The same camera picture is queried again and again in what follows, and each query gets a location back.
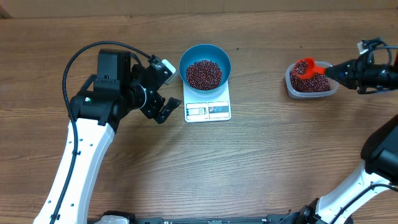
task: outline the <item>wood grain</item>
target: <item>wood grain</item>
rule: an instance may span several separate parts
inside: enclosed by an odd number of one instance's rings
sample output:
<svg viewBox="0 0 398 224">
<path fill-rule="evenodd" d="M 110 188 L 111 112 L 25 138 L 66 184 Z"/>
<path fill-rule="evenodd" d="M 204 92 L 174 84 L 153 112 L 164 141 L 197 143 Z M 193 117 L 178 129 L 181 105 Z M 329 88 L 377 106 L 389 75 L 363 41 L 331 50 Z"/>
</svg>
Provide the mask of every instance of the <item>wood grain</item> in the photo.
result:
<svg viewBox="0 0 398 224">
<path fill-rule="evenodd" d="M 398 0 L 0 0 L 16 19 L 221 12 L 396 9 Z"/>
<path fill-rule="evenodd" d="M 158 125 L 129 114 L 105 155 L 89 217 L 107 210 L 193 218 L 300 209 L 358 165 L 365 140 L 397 113 L 398 93 L 362 96 L 340 86 L 328 98 L 292 100 L 285 69 L 306 56 L 330 63 L 355 58 L 363 38 L 398 44 L 397 21 L 396 10 L 1 20 L 0 223 L 32 223 L 40 211 L 67 134 L 63 69 L 77 50 L 99 40 L 133 45 L 176 66 L 195 44 L 220 46 L 233 65 L 233 118 L 187 124 L 179 107 Z M 96 72 L 98 51 L 73 64 L 69 96 Z M 181 80 L 160 94 L 182 99 Z M 377 196 L 354 214 L 355 222 L 397 223 L 398 205 L 391 203 L 397 197 Z"/>
</svg>

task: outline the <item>white scale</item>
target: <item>white scale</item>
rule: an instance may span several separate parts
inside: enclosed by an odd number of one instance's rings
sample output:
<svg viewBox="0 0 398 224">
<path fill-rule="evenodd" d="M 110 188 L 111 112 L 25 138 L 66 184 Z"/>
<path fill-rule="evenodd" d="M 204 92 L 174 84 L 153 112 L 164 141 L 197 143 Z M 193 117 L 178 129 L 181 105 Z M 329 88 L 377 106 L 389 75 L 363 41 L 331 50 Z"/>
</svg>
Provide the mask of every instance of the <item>white scale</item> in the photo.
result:
<svg viewBox="0 0 398 224">
<path fill-rule="evenodd" d="M 197 93 L 185 83 L 183 88 L 186 122 L 229 121 L 231 119 L 228 81 L 218 91 L 209 94 Z"/>
</svg>

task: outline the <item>red beans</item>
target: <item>red beans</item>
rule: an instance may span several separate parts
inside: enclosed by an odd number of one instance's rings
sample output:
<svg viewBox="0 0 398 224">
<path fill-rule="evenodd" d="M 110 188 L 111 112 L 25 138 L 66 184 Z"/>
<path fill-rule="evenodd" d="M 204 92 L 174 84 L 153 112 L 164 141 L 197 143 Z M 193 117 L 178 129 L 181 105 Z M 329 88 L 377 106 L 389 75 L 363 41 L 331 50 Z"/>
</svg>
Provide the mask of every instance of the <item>red beans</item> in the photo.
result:
<svg viewBox="0 0 398 224">
<path fill-rule="evenodd" d="M 301 61 L 300 63 L 297 63 L 294 65 L 293 70 L 298 74 L 298 75 L 304 75 L 305 71 L 307 71 L 308 68 L 308 63 L 306 61 Z"/>
<path fill-rule="evenodd" d="M 195 62 L 187 68 L 187 82 L 197 90 L 214 90 L 221 84 L 222 77 L 218 64 L 209 60 Z"/>
<path fill-rule="evenodd" d="M 293 69 L 298 75 L 303 75 L 308 67 L 307 62 L 298 63 Z M 302 80 L 290 72 L 290 82 L 293 89 L 302 93 L 315 93 L 321 91 L 330 91 L 330 84 L 326 76 L 316 74 L 314 77 Z"/>
</svg>

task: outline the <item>orange plastic scoop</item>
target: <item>orange plastic scoop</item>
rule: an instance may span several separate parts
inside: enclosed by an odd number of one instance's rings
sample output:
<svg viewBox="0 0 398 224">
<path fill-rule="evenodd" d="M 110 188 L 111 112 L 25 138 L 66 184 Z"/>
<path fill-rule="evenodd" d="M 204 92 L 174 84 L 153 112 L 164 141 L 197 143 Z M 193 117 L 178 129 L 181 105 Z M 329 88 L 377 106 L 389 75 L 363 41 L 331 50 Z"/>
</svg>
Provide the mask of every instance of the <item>orange plastic scoop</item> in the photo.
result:
<svg viewBox="0 0 398 224">
<path fill-rule="evenodd" d="M 326 69 L 315 65 L 312 58 L 299 60 L 293 67 L 293 74 L 301 79 L 309 79 L 317 73 L 324 75 Z"/>
</svg>

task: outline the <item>blue bowl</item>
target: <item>blue bowl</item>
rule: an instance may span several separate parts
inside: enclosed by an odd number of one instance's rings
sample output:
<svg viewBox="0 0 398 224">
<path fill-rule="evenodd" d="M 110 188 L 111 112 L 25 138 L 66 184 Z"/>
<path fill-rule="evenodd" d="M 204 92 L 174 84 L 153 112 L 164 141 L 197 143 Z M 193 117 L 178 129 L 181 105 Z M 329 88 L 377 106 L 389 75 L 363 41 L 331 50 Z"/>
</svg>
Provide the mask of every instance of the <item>blue bowl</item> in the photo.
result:
<svg viewBox="0 0 398 224">
<path fill-rule="evenodd" d="M 187 68 L 190 65 L 193 65 L 195 62 L 199 62 L 201 60 L 211 60 L 212 62 L 216 62 L 218 66 L 220 66 L 221 71 L 223 72 L 223 77 L 221 78 L 221 83 L 219 87 L 214 90 L 197 90 L 191 87 L 187 82 Z M 231 61 L 229 60 L 228 55 L 221 48 L 211 45 L 211 44 L 200 44 L 191 47 L 188 49 L 180 60 L 179 72 L 182 81 L 193 91 L 202 94 L 209 94 L 218 91 L 223 85 L 225 85 L 231 76 Z"/>
</svg>

